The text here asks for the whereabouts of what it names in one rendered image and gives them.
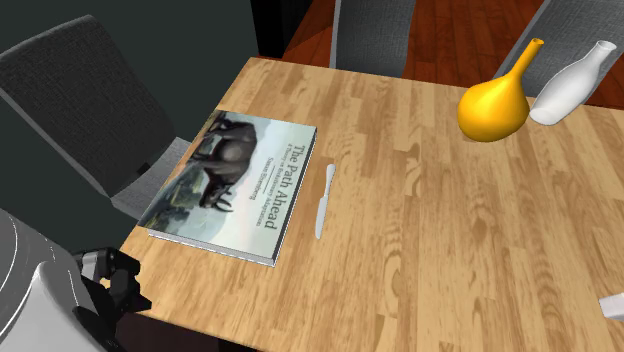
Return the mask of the book with buffalo cover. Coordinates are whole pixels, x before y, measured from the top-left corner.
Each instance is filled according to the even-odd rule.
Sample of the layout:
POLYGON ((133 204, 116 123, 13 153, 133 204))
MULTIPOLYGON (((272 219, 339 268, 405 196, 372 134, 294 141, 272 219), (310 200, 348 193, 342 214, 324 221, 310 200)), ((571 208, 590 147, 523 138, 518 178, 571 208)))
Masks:
POLYGON ((314 126, 214 110, 138 224, 153 237, 273 267, 316 137, 314 126))

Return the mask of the dark grey chair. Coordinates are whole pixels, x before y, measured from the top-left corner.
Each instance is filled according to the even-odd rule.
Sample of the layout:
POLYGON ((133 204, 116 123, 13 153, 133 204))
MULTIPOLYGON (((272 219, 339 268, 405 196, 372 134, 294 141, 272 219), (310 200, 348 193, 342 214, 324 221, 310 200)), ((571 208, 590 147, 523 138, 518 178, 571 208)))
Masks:
POLYGON ((92 15, 1 53, 0 97, 135 219, 190 145, 92 15))

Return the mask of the white table knife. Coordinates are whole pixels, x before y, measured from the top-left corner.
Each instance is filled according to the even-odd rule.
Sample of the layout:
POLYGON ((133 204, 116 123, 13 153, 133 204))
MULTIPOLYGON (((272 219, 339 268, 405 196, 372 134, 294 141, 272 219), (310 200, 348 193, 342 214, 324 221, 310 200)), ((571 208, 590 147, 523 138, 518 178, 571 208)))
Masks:
POLYGON ((321 234, 322 234, 322 230, 324 226, 324 220, 325 220, 326 211, 327 211, 327 206, 328 206, 328 201, 329 201, 331 183, 332 183, 335 172, 336 172, 336 165, 329 164, 326 168, 326 182, 325 182, 324 194, 319 200, 318 209, 317 209, 317 216, 316 216, 316 223, 315 223, 315 237, 317 239, 321 238, 321 234))

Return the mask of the wooden table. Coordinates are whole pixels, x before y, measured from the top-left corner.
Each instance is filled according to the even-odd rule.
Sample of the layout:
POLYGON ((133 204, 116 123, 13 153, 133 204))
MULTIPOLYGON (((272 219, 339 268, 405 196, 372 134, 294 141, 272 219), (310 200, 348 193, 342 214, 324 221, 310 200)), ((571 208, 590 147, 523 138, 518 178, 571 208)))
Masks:
POLYGON ((220 107, 318 129, 278 262, 137 228, 151 316, 278 352, 624 352, 599 306, 624 292, 624 111, 476 143, 462 93, 250 59, 220 107))

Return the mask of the yellow long-necked vase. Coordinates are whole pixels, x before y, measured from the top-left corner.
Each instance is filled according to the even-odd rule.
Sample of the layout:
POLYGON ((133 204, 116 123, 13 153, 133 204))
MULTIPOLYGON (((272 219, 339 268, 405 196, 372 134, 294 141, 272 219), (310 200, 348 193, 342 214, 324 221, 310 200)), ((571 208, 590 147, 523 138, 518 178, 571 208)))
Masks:
POLYGON ((533 38, 512 69, 496 79, 470 87, 457 108, 458 126, 478 142, 494 142, 515 133, 529 115, 522 76, 544 41, 533 38))

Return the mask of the white bottle vase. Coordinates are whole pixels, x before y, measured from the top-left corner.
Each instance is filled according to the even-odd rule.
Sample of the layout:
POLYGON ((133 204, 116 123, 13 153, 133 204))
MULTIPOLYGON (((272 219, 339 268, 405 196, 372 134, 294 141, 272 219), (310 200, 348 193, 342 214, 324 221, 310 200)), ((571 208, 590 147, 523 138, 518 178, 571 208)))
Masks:
POLYGON ((538 94, 530 118, 552 126, 568 116, 590 96, 601 64, 616 48, 612 42, 599 40, 583 58, 560 70, 538 94))

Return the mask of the white object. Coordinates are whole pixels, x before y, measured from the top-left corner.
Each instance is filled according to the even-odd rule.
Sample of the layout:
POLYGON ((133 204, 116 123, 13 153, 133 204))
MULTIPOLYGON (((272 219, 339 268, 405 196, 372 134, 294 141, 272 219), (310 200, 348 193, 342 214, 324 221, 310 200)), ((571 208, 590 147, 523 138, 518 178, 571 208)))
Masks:
POLYGON ((624 292, 599 299, 605 318, 624 322, 624 292))

